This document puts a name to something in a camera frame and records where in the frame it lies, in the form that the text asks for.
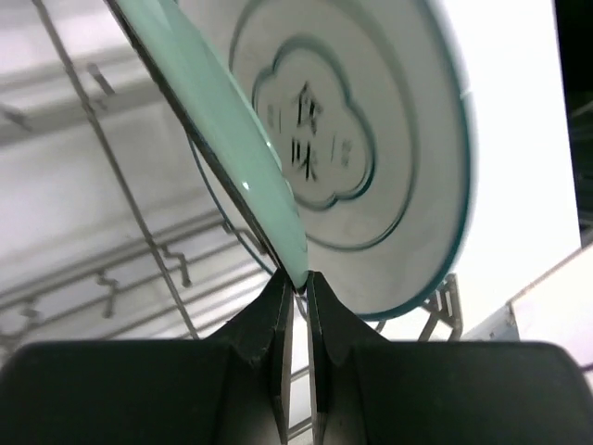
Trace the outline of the small teal patterned plate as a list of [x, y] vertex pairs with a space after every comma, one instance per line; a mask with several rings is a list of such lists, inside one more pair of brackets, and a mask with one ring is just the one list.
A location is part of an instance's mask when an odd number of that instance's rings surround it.
[[173, 1], [107, 5], [247, 225], [303, 292], [309, 259], [296, 200], [271, 139], [214, 47]]

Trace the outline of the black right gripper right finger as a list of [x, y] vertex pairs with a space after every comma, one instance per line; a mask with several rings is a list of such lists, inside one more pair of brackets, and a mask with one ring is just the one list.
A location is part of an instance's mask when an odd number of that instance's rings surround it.
[[588, 444], [592, 394], [560, 347], [392, 342], [307, 281], [317, 444]]

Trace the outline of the large white plate blue rim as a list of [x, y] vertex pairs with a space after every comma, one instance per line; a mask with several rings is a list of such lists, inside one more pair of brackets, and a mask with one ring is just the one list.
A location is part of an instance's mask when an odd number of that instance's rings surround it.
[[184, 1], [271, 137], [309, 266], [368, 321], [412, 311], [452, 268], [473, 146], [430, 1]]

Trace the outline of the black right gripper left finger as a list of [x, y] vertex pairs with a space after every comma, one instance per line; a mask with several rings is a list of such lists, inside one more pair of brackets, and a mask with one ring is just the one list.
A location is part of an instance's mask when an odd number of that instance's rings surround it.
[[5, 444], [285, 444], [293, 294], [275, 273], [198, 340], [32, 343], [1, 370]]

